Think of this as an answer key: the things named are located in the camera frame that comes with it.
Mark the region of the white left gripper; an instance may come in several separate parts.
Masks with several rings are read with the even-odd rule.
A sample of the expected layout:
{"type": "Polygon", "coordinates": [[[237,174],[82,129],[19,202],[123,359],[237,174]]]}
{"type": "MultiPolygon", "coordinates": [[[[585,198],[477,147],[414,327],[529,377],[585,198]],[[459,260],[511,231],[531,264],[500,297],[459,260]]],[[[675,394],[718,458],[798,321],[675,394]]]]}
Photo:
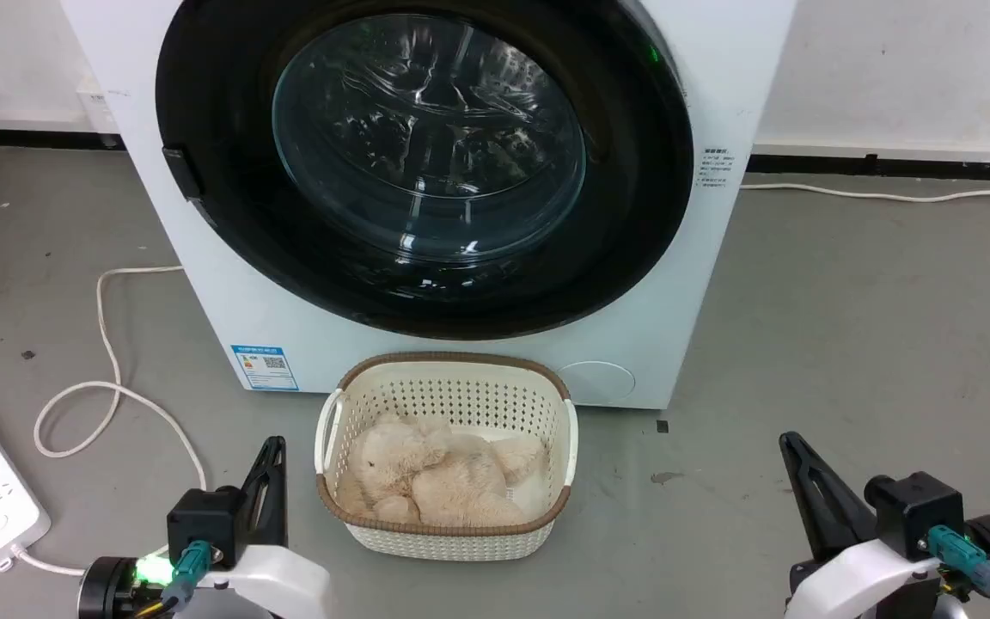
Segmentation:
{"type": "Polygon", "coordinates": [[[229,571],[212,571],[177,619],[331,619],[330,573],[287,548],[287,450],[283,436],[265,439],[242,485],[242,541],[229,571]]]}

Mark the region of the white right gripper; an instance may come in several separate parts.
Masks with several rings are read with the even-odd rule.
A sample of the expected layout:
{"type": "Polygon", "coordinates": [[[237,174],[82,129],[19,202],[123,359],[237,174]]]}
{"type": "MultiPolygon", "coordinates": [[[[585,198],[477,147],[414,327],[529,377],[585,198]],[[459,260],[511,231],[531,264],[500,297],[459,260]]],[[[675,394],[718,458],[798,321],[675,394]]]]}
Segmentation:
{"type": "Polygon", "coordinates": [[[911,561],[873,540],[875,513],[798,432],[782,432],[779,446],[813,561],[828,561],[798,584],[783,619],[856,619],[916,576],[938,576],[934,556],[911,561]]]}

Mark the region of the black round glass washer door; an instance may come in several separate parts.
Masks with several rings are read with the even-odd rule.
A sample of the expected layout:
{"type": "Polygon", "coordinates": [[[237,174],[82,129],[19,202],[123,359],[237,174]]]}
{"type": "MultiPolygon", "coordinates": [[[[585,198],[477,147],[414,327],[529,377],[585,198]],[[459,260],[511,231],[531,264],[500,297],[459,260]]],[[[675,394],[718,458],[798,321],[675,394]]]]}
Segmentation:
{"type": "Polygon", "coordinates": [[[182,0],[162,156],[254,269],[351,322],[506,340],[663,258],[693,131],[624,0],[182,0]]]}

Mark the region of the white front-load washing machine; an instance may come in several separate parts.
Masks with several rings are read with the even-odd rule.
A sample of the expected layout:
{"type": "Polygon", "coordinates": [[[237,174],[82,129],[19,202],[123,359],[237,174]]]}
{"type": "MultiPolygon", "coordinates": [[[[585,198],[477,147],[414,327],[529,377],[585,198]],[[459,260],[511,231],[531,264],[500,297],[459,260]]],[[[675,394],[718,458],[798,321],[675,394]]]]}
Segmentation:
{"type": "Polygon", "coordinates": [[[800,0],[59,0],[247,390],[671,401],[800,0]]]}

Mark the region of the blue energy label sticker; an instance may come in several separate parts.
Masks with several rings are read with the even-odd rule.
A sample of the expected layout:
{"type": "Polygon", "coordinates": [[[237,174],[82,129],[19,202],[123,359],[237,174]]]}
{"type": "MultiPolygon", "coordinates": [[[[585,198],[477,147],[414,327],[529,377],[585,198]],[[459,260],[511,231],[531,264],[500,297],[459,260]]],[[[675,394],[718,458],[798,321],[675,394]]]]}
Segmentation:
{"type": "Polygon", "coordinates": [[[232,345],[231,352],[250,390],[300,390],[283,348],[232,345]]]}

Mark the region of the beige plush toy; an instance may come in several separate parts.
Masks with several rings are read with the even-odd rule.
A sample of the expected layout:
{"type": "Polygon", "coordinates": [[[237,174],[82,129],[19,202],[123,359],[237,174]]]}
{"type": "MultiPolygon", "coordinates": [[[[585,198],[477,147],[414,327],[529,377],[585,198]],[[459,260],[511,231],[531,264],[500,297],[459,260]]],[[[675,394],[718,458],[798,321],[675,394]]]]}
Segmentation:
{"type": "Polygon", "coordinates": [[[350,516],[389,524],[526,524],[510,489],[546,454],[534,435],[486,440],[440,419],[382,413],[353,440],[335,502],[350,516]]]}

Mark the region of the cream perforated laundry basket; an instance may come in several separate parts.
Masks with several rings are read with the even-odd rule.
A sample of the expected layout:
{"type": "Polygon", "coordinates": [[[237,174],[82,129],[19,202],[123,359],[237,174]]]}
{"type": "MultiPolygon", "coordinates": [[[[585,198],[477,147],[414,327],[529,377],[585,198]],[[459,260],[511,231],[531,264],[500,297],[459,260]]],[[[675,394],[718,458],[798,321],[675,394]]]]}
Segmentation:
{"type": "Polygon", "coordinates": [[[578,417],[553,370],[499,355],[406,352],[354,365],[327,397],[315,435],[323,505],[370,551],[430,561],[522,559],[545,543],[567,505],[578,459],[578,417]],[[512,526],[389,524],[350,516],[335,502],[351,444],[382,413],[443,420],[486,440],[534,435],[545,461],[508,493],[528,520],[512,526]]]}

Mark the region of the round drain filter cover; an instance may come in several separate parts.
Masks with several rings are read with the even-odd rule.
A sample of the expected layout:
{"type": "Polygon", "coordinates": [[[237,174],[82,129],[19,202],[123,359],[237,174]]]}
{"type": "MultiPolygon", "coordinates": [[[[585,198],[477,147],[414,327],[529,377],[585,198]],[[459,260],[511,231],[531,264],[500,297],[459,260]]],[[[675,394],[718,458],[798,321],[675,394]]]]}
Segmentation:
{"type": "Polygon", "coordinates": [[[555,371],[577,405],[610,407],[635,391],[635,376],[621,365],[605,361],[581,361],[555,371]]]}

